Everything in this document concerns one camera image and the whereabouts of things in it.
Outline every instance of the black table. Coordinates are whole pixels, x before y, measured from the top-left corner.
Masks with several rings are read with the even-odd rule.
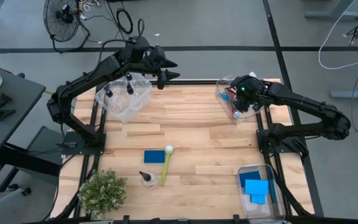
[[[1,93],[12,98],[12,102],[3,106],[2,110],[14,109],[16,112],[3,121],[0,121],[0,170],[3,165],[10,164],[15,167],[30,169],[36,172],[50,175],[58,175],[59,165],[38,157],[27,154],[27,150],[7,143],[13,132],[29,114],[36,102],[45,91],[45,87],[18,77],[0,69],[2,76]],[[14,168],[0,187],[0,191],[6,189],[7,184],[13,179],[17,169]]]

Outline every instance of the wooden table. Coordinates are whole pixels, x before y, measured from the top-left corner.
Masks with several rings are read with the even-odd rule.
[[[94,90],[77,99],[75,116],[89,123]],[[291,124],[286,106],[271,106],[273,122]],[[106,118],[106,150],[99,170],[115,170],[127,177],[124,206],[106,219],[229,219],[245,218],[236,185],[240,166],[264,163],[258,150],[255,116],[232,124],[215,97],[215,85],[170,85],[152,90],[152,100],[129,123]],[[163,164],[144,164],[146,149],[174,147],[164,187],[147,189],[139,171],[161,174]],[[83,156],[68,162],[60,174],[59,195],[52,217],[68,204],[78,188]],[[298,154],[281,154],[288,188],[313,213],[308,185]]]

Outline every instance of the robotic arm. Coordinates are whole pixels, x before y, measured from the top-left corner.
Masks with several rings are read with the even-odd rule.
[[[157,76],[157,86],[162,90],[167,81],[180,74],[161,68],[173,67],[177,67],[177,64],[165,58],[160,46],[151,47],[144,37],[134,37],[126,41],[123,49],[98,63],[92,72],[84,72],[82,77],[59,86],[47,103],[49,113],[54,122],[67,124],[79,134],[85,147],[100,147],[101,134],[92,125],[83,124],[71,114],[72,99],[96,85],[117,80],[129,72]]]
[[[231,88],[236,91],[234,106],[241,112],[247,111],[251,104],[256,107],[287,105],[321,118],[320,122],[313,124],[284,126],[273,123],[267,133],[267,141],[273,147],[278,146],[282,139],[291,136],[322,136],[342,140],[349,135],[351,122],[335,106],[293,93],[280,83],[246,75],[234,79]]]

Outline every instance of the potted plant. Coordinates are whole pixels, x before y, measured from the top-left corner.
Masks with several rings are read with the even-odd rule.
[[[78,193],[81,206],[97,218],[122,207],[126,199],[126,178],[111,170],[95,172]]]

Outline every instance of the small glass bottle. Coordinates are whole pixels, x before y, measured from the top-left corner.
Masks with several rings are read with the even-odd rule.
[[[142,182],[143,186],[145,187],[155,187],[158,185],[158,177],[153,172],[139,172],[141,174],[140,181]]]

